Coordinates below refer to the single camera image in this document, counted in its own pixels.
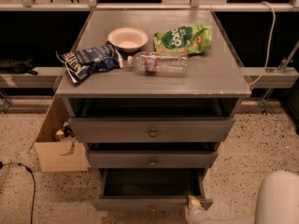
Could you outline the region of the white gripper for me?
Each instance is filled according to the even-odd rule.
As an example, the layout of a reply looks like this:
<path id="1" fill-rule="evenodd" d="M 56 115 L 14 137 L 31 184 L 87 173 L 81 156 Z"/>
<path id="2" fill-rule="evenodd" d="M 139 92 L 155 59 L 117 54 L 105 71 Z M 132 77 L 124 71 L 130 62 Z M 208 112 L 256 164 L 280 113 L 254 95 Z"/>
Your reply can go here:
<path id="1" fill-rule="evenodd" d="M 209 219 L 206 210 L 193 195 L 187 197 L 188 203 L 185 205 L 185 217 L 188 224 L 200 224 L 202 221 Z"/>

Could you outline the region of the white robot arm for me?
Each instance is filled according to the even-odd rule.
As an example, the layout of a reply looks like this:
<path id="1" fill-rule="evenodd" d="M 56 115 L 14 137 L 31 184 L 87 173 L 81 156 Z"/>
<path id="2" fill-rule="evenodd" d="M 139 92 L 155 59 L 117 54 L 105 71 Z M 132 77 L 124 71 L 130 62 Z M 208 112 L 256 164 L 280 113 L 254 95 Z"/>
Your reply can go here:
<path id="1" fill-rule="evenodd" d="M 299 175 L 287 171 L 269 174 L 259 187 L 252 216 L 215 219 L 189 195 L 185 217 L 188 224 L 299 224 Z"/>

